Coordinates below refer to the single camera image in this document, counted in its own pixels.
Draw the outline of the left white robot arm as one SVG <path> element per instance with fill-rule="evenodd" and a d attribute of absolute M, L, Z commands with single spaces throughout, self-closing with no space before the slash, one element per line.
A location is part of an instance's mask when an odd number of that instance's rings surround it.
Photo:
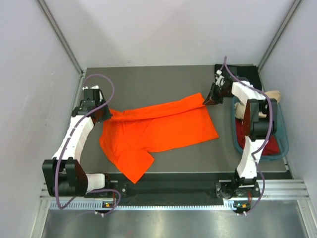
<path fill-rule="evenodd" d="M 87 174 L 80 165 L 80 158 L 88 135 L 98 123 L 109 120 L 112 114 L 99 86 L 84 87 L 84 98 L 72 111 L 66 135 L 50 160 L 44 160 L 42 171 L 50 196 L 85 196 L 95 190 L 100 196 L 112 192 L 112 184 L 105 174 Z"/>

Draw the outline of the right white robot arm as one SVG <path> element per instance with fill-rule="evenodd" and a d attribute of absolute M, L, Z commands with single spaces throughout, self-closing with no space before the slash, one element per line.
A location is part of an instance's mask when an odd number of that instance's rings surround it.
<path fill-rule="evenodd" d="M 232 94 L 245 108 L 242 118 L 245 146 L 231 184 L 232 192 L 243 196 L 250 187 L 255 186 L 262 152 L 271 135 L 277 130 L 277 101 L 254 88 L 246 78 L 237 78 L 231 72 L 228 74 L 228 77 L 224 77 L 221 70 L 216 71 L 215 82 L 212 83 L 203 104 L 221 104 L 224 97 Z"/>

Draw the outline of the orange t shirt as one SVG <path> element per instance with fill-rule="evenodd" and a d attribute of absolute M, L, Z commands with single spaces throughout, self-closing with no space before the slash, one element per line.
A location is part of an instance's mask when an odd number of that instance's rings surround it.
<path fill-rule="evenodd" d="M 137 183 L 154 162 L 152 153 L 186 147 L 219 137 L 201 93 L 179 101 L 111 110 L 99 138 L 106 157 Z"/>

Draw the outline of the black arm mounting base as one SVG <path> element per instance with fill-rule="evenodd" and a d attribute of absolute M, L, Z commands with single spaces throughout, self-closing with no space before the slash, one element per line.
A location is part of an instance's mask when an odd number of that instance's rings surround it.
<path fill-rule="evenodd" d="M 131 182 L 106 175 L 108 189 L 119 191 L 120 205 L 220 205 L 223 199 L 257 198 L 260 186 L 236 188 L 233 173 L 148 173 Z"/>

